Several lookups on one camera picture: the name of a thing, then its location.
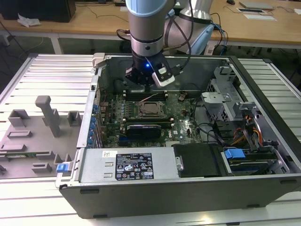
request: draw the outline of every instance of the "motherboard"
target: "motherboard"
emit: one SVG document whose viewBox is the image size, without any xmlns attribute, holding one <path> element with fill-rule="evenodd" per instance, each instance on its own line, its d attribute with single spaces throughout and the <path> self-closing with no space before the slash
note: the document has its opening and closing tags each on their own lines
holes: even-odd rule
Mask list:
<svg viewBox="0 0 301 226">
<path fill-rule="evenodd" d="M 201 143 L 195 98 L 182 92 L 110 94 L 100 103 L 103 147 L 165 147 Z"/>
</svg>

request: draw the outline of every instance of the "computer case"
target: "computer case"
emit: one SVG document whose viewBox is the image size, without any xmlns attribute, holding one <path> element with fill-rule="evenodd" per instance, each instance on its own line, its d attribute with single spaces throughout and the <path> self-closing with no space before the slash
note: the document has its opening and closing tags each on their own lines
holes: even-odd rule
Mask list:
<svg viewBox="0 0 301 226">
<path fill-rule="evenodd" d="M 65 23 L 76 11 L 75 0 L 0 0 L 0 9 L 6 20 L 18 19 L 19 13 L 26 18 Z"/>
</svg>

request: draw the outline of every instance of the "wooden desk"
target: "wooden desk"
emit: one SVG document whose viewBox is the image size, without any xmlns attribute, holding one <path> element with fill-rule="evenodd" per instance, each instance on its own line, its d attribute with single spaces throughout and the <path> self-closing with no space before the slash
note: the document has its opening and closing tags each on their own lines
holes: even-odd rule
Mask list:
<svg viewBox="0 0 301 226">
<path fill-rule="evenodd" d="M 250 0 L 252 2 L 265 2 L 274 7 L 301 9 L 301 2 L 279 0 Z M 250 20 L 243 13 L 233 13 L 237 8 L 243 8 L 236 0 L 234 6 L 225 0 L 214 0 L 211 13 L 217 12 L 221 16 L 222 28 L 229 35 L 228 45 L 271 47 L 271 48 L 301 48 L 301 15 L 289 13 L 283 8 L 267 11 L 266 16 L 273 16 L 277 21 Z M 213 20 L 218 23 L 218 16 L 213 15 Z M 221 38 L 218 31 L 214 31 L 207 49 L 212 49 Z"/>
<path fill-rule="evenodd" d="M 27 28 L 16 20 L 4 20 L 2 16 L 0 21 L 12 35 L 50 38 L 56 54 L 63 54 L 60 38 L 120 40 L 116 30 L 129 28 L 127 12 L 120 11 L 120 7 L 84 5 L 77 4 L 76 13 L 69 23 L 41 21 L 42 25 Z M 6 35 L 8 33 L 0 26 L 0 41 L 9 45 Z"/>
<path fill-rule="evenodd" d="M 274 7 L 301 8 L 301 2 L 251 1 L 264 1 Z M 60 38 L 119 40 L 116 30 L 129 28 L 128 22 L 125 21 L 128 20 L 127 12 L 120 11 L 120 7 L 114 5 L 83 6 L 84 4 L 77 4 L 76 13 L 69 23 L 42 21 L 41 26 L 27 28 L 14 20 L 3 20 L 2 17 L 0 20 L 13 35 L 50 38 L 57 54 L 63 53 L 59 42 Z M 221 16 L 222 28 L 229 34 L 228 45 L 301 48 L 301 15 L 277 8 L 272 11 L 273 17 L 277 21 L 249 20 L 243 13 L 233 13 L 224 6 L 233 11 L 237 11 L 236 8 L 242 8 L 242 6 L 239 4 L 239 0 L 236 0 L 235 6 L 227 4 L 226 0 L 213 1 L 211 13 L 217 12 Z M 213 20 L 217 23 L 218 17 L 213 15 Z M 0 34 L 7 35 L 7 32 L 1 29 L 3 28 L 0 27 Z M 209 50 L 214 48 L 220 38 L 219 32 L 214 31 L 208 43 L 207 53 L 210 53 Z"/>
</svg>

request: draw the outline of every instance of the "open computer chassis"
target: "open computer chassis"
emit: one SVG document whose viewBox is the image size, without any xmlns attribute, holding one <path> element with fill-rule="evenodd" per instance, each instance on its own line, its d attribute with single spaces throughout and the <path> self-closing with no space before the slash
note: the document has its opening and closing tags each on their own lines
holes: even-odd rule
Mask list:
<svg viewBox="0 0 301 226">
<path fill-rule="evenodd" d="M 71 176 L 56 181 L 80 217 L 263 207 L 300 187 L 300 142 L 235 57 L 194 56 L 147 93 L 124 77 L 130 56 L 93 63 Z"/>
</svg>

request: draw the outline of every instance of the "power supply label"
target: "power supply label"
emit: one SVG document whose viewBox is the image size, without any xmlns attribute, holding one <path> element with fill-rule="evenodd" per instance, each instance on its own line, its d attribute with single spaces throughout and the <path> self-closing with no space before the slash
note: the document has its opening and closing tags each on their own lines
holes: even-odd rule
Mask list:
<svg viewBox="0 0 301 226">
<path fill-rule="evenodd" d="M 117 154 L 116 180 L 154 179 L 151 153 Z"/>
</svg>

